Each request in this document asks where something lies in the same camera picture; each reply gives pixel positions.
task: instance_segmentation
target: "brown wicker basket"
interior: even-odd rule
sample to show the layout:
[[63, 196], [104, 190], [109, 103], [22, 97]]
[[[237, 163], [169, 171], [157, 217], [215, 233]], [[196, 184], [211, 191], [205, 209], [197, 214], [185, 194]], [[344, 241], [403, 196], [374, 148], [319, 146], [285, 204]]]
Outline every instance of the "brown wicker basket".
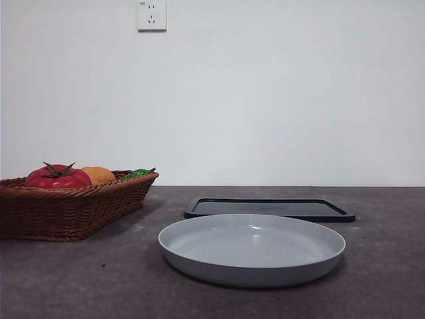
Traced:
[[[119, 178], [131, 171], [113, 171]], [[0, 237], [79, 241], [143, 206], [158, 173], [99, 185], [42, 189], [27, 178], [0, 181]]]

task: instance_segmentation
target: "red tomato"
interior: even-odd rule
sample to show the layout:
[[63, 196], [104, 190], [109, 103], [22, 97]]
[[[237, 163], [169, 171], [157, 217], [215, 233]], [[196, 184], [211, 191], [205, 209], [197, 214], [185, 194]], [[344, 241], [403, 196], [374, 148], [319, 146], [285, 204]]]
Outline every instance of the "red tomato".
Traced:
[[72, 165], [50, 165], [33, 171], [27, 177], [25, 186], [40, 188], [70, 188], [91, 185], [92, 181], [85, 171], [72, 168]]

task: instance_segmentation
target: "white wall socket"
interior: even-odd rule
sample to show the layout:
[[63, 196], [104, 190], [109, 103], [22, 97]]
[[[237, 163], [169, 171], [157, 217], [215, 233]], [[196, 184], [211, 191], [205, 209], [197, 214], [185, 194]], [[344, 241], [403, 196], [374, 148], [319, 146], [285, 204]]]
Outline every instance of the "white wall socket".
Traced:
[[137, 29], [143, 31], [167, 30], [167, 2], [146, 0], [137, 3]]

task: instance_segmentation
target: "table surface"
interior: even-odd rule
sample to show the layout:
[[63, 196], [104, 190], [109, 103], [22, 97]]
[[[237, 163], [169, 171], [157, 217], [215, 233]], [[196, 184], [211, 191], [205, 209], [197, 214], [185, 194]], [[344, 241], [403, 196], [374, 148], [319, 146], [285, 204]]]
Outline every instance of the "table surface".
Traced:
[[[195, 197], [320, 198], [357, 215], [327, 276], [289, 288], [209, 284], [157, 236]], [[75, 243], [0, 240], [3, 319], [425, 318], [425, 187], [152, 187], [145, 206]]]

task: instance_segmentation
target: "yellow fruit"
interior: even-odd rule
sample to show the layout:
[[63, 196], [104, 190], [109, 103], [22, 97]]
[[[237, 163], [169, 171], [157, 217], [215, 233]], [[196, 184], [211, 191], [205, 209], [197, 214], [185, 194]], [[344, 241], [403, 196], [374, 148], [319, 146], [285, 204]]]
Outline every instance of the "yellow fruit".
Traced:
[[116, 180], [115, 175], [110, 170], [104, 167], [86, 166], [83, 167], [82, 170], [85, 171], [90, 177], [92, 185], [107, 183]]

